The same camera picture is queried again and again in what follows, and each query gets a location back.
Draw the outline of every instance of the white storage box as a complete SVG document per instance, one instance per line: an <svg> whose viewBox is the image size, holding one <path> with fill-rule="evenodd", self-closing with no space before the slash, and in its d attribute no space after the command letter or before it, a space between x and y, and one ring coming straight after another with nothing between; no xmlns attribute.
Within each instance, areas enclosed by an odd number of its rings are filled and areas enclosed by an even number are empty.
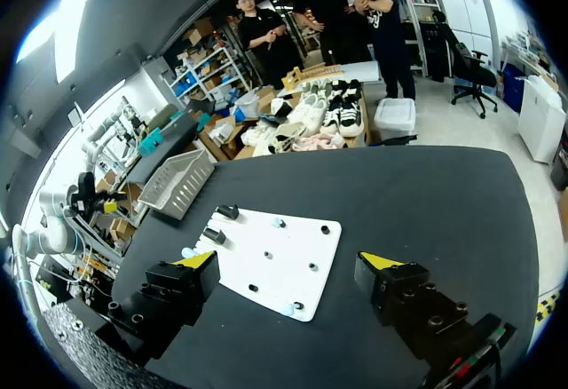
<svg viewBox="0 0 568 389"><path fill-rule="evenodd" d="M247 118L257 118L260 114L258 113L258 101L260 98L256 95L256 90L251 90L244 96L241 96L234 102L235 108L239 108L242 113Z"/></svg>
<svg viewBox="0 0 568 389"><path fill-rule="evenodd" d="M540 76L529 76L523 90L518 132L534 161L552 163L565 119L558 93Z"/></svg>
<svg viewBox="0 0 568 389"><path fill-rule="evenodd" d="M214 169L205 151L172 156L148 180L138 202L181 220Z"/></svg>
<svg viewBox="0 0 568 389"><path fill-rule="evenodd" d="M375 112L375 125L381 140L414 134L416 108L412 99L383 99Z"/></svg>

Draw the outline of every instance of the black pants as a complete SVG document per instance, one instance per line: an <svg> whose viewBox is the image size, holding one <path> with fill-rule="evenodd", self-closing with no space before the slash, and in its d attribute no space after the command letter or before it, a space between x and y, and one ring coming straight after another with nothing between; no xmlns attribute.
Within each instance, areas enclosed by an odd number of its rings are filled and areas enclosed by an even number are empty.
<svg viewBox="0 0 568 389"><path fill-rule="evenodd" d="M330 35L324 31L319 36L319 41L321 56L326 65L346 65L371 60L367 44L360 37L335 33Z"/></svg>
<svg viewBox="0 0 568 389"><path fill-rule="evenodd" d="M398 97L398 83L402 87L405 98L416 99L414 78L410 71L410 59L406 44L374 44L375 57L379 62L379 69L387 84L387 97Z"/></svg>

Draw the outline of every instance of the blue bin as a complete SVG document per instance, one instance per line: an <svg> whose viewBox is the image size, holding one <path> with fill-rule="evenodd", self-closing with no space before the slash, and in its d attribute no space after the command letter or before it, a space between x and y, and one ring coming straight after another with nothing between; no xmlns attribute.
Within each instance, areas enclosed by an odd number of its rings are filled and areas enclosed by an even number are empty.
<svg viewBox="0 0 568 389"><path fill-rule="evenodd" d="M525 74L515 65L507 64L503 71L503 100L518 114L520 114L523 105L523 89L525 87L525 81L518 79L520 76L525 76Z"/></svg>

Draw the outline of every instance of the black t-shirt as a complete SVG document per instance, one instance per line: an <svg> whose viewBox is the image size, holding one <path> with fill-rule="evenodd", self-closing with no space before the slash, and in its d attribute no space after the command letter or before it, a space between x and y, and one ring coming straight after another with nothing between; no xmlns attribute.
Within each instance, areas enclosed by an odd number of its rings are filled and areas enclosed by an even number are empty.
<svg viewBox="0 0 568 389"><path fill-rule="evenodd" d="M294 12L304 13L309 8L316 21L326 26L324 32L341 31L350 25L344 10L347 5L347 0L294 0Z"/></svg>
<svg viewBox="0 0 568 389"><path fill-rule="evenodd" d="M256 9L256 17L245 16L239 23L238 31L242 46L248 49L251 40L265 36L268 34L268 31L280 25L284 25L284 21L277 12L268 9ZM268 50L268 44L269 43L262 43L250 49L263 63L265 63L271 55L276 56L281 52L286 52L290 45L295 47L288 33L283 36L277 36L276 41L272 43L271 50Z"/></svg>
<svg viewBox="0 0 568 389"><path fill-rule="evenodd" d="M400 14L398 12L398 0L392 0L392 2L393 5L390 12L383 13L373 9L367 11L367 20L371 27L371 36L374 41L404 41Z"/></svg>

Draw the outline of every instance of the gray plastic basket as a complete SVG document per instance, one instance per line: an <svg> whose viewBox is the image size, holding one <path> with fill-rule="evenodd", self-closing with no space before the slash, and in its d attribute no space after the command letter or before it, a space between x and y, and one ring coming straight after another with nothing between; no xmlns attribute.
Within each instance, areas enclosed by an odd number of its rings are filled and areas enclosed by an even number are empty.
<svg viewBox="0 0 568 389"><path fill-rule="evenodd" d="M148 180L138 201L181 220L214 169L205 151L172 156Z"/></svg>

